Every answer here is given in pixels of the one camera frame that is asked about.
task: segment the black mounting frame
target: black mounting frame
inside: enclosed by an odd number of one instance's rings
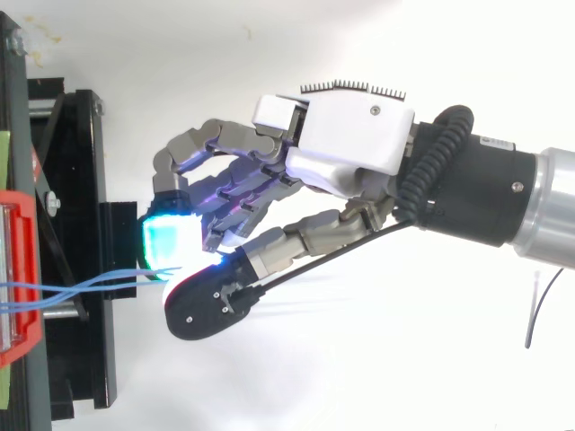
[[[9,187],[37,198],[42,282],[71,286],[135,268],[137,204],[106,202],[101,101],[90,90],[65,93],[62,78],[27,82],[24,57],[4,43],[15,28],[0,13],[0,130],[12,132]],[[51,102],[30,116],[32,101]],[[49,192],[61,201],[55,215]],[[45,338],[13,364],[0,429],[48,431],[51,420],[74,417],[73,400],[93,399],[97,409],[115,401],[111,300],[130,297],[135,288],[77,295],[74,316],[45,319]]]

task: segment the white wall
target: white wall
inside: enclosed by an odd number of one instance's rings
[[[63,75],[68,91],[106,101],[108,198],[142,211],[152,158],[172,136],[214,117],[248,122],[260,94],[334,78],[406,90],[417,120],[463,103],[476,133],[524,151],[575,150],[570,2],[2,0],[0,9],[31,35],[30,76]],[[261,229],[340,205],[302,193]],[[114,304],[118,400],[105,411],[77,403],[77,418],[55,429],[572,429],[575,277],[557,282],[526,351],[536,269],[544,280],[555,271],[510,248],[411,230],[276,289],[201,342],[172,337],[161,292],[142,290]]]

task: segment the blue wire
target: blue wire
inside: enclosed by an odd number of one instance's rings
[[[132,282],[132,283],[122,283],[119,285],[111,285],[111,286],[88,286],[88,287],[55,287],[55,286],[42,286],[42,285],[33,285],[33,284],[28,284],[28,283],[16,283],[16,282],[12,282],[12,283],[0,283],[0,287],[4,287],[4,286],[8,286],[8,287],[12,287],[12,286],[18,286],[18,287],[24,287],[27,289],[36,289],[36,290],[48,290],[51,292],[61,292],[64,295],[61,296],[65,296],[68,294],[82,294],[85,292],[107,292],[110,290],[117,290],[117,289],[126,289],[129,287],[135,287],[135,286],[157,286],[157,285],[164,285],[166,282],[165,281],[144,281],[144,282]],[[48,301],[51,300],[52,298],[56,297],[57,295],[51,296],[50,298],[46,298],[46,299],[42,299],[40,301],[29,301],[29,302],[19,302],[19,303],[0,303],[0,307],[19,307],[19,306],[30,306],[30,305],[38,305],[38,304],[43,304],[44,301]]]
[[[60,286],[44,286],[44,285],[31,285],[27,283],[17,283],[17,282],[10,282],[10,283],[3,283],[0,286],[22,286],[34,289],[42,289],[42,290],[50,290],[54,292],[60,292],[57,295],[51,296],[50,298],[43,299],[40,301],[29,301],[23,303],[0,303],[0,314],[6,314],[10,312],[28,312],[33,310],[38,310],[42,308],[47,308],[66,299],[72,298],[73,296],[77,295],[78,293],[82,292],[99,292],[99,291],[110,291],[119,288],[128,288],[134,286],[150,286],[150,285],[160,285],[163,284],[164,281],[155,281],[155,282],[136,282],[136,283],[124,283],[120,285],[112,285],[112,286],[91,286],[94,283],[101,283],[104,281],[111,281],[116,280],[119,278],[126,278],[126,277],[136,277],[136,276],[143,276],[143,275],[156,275],[156,274],[168,274],[171,275],[169,271],[173,271],[179,268],[165,268],[159,270],[147,270],[147,269],[117,269],[113,271],[109,271],[104,274],[100,274],[97,277],[91,278],[86,280],[82,283],[79,283],[75,286],[71,287],[60,287]]]
[[[111,286],[93,286],[93,287],[89,287],[89,285],[92,285],[94,283],[101,283],[101,282],[105,282],[105,281],[111,281],[111,280],[116,280],[119,278],[125,278],[125,277],[133,277],[135,275],[155,275],[155,274],[159,274],[159,273],[164,273],[164,274],[169,274],[167,271],[171,271],[172,268],[168,268],[168,269],[162,269],[160,271],[148,271],[148,270],[136,270],[136,269],[131,269],[128,270],[129,272],[127,273],[126,270],[121,270],[122,273],[120,273],[119,271],[111,271],[109,273],[105,273],[105,274],[101,274],[98,277],[94,277],[91,278],[89,280],[86,280],[82,283],[79,283],[75,286],[70,286],[70,287],[61,287],[61,286],[46,286],[46,285],[34,285],[34,284],[30,284],[30,283],[18,283],[18,282],[7,282],[7,283],[0,283],[0,286],[20,286],[20,287],[25,287],[25,288],[29,288],[29,289],[39,289],[39,290],[48,290],[48,291],[52,291],[52,292],[63,292],[63,293],[82,293],[82,292],[99,292],[99,291],[109,291],[109,290],[115,290],[118,288],[127,288],[127,287],[132,287],[132,284],[128,285],[122,285],[122,287],[119,287],[120,285],[111,285]],[[160,282],[152,282],[155,284],[162,284],[165,283],[164,281],[160,281]],[[46,301],[50,301],[53,298],[55,298],[57,295],[54,295],[50,298],[41,300],[41,301],[29,301],[29,302],[19,302],[19,303],[0,303],[0,307],[2,306],[19,306],[19,305],[33,305],[33,304],[43,304]]]

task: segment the red clamp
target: red clamp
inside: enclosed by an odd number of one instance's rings
[[[6,279],[21,283],[38,284],[39,256],[36,238],[36,207],[34,198],[18,191],[0,191],[0,211],[3,212],[4,238],[0,238],[0,253],[4,253]],[[10,301],[25,303],[39,301],[40,291],[22,287],[6,289]],[[9,316],[1,320],[4,329],[4,346],[0,339],[0,368],[26,355],[42,338],[41,311],[0,314]]]

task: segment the cyan light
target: cyan light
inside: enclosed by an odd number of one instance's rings
[[[195,215],[148,218],[143,223],[143,235],[144,256],[150,269],[182,267],[188,273],[192,270],[198,272],[222,259],[219,254],[202,251],[201,221]]]

